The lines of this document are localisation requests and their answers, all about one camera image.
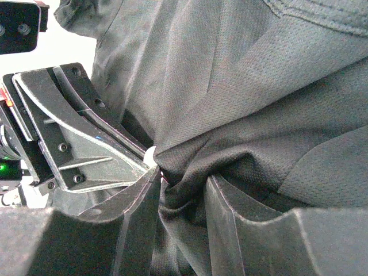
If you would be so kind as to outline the black t-shirt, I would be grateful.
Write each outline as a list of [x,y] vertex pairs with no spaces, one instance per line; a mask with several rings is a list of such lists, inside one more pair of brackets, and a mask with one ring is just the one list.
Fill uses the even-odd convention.
[[280,213],[367,210],[366,1],[61,1],[163,173],[151,275],[213,275],[209,177]]

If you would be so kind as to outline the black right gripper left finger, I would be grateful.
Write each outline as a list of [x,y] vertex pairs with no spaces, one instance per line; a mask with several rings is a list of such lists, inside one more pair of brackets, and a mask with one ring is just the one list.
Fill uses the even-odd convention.
[[78,216],[54,208],[1,209],[2,275],[148,275],[160,170]]

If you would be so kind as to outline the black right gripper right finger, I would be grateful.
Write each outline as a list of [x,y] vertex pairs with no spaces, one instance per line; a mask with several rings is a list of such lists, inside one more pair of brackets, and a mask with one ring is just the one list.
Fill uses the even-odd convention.
[[211,176],[205,210],[213,275],[366,275],[367,210],[280,213]]

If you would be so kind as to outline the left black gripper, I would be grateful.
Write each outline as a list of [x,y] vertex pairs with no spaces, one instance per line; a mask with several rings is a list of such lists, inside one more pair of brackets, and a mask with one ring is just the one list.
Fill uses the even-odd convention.
[[60,188],[86,193],[130,186],[147,171],[143,146],[119,123],[83,66],[1,77],[1,198],[23,177],[40,184],[40,150]]

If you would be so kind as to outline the round multicolour brooch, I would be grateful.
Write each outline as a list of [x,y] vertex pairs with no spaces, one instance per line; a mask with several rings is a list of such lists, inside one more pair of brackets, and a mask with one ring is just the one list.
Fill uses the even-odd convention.
[[156,146],[149,147],[143,157],[143,162],[146,164],[149,168],[156,167],[157,163],[154,160],[154,152],[156,150]]

